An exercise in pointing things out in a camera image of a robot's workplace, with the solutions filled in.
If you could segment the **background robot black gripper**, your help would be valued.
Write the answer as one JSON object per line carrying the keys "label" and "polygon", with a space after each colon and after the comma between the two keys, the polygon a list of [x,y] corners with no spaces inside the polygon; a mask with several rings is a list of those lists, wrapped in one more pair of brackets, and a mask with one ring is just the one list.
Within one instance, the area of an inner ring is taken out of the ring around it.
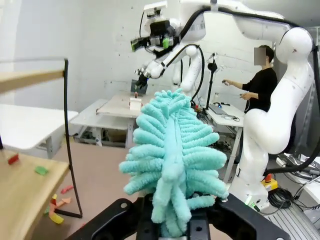
{"label": "background robot black gripper", "polygon": [[150,73],[143,68],[136,70],[135,73],[139,76],[137,82],[135,83],[135,88],[145,87],[148,83]]}

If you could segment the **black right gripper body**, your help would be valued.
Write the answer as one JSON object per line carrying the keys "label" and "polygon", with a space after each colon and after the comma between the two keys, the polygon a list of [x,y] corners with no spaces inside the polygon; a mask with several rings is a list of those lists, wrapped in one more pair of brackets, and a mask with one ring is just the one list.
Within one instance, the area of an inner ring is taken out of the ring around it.
{"label": "black right gripper body", "polygon": [[151,37],[150,47],[162,47],[163,38],[169,38],[169,47],[174,47],[179,43],[177,29],[171,25],[169,20],[153,22],[149,25]]}

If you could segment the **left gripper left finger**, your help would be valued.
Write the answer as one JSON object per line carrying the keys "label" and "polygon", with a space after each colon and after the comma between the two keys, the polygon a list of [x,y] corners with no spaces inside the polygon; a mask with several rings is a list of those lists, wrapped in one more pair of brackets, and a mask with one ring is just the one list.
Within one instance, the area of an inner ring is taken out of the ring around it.
{"label": "left gripper left finger", "polygon": [[68,240],[124,240],[137,231],[140,200],[120,198],[70,235]]}

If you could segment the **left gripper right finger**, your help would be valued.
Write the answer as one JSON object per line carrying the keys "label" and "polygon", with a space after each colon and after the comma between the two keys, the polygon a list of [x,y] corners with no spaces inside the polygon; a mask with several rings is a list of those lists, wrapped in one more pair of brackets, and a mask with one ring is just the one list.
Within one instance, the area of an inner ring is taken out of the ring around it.
{"label": "left gripper right finger", "polygon": [[234,195],[217,198],[213,206],[193,210],[189,221],[191,240],[209,240],[210,225],[233,240],[289,240],[290,235]]}

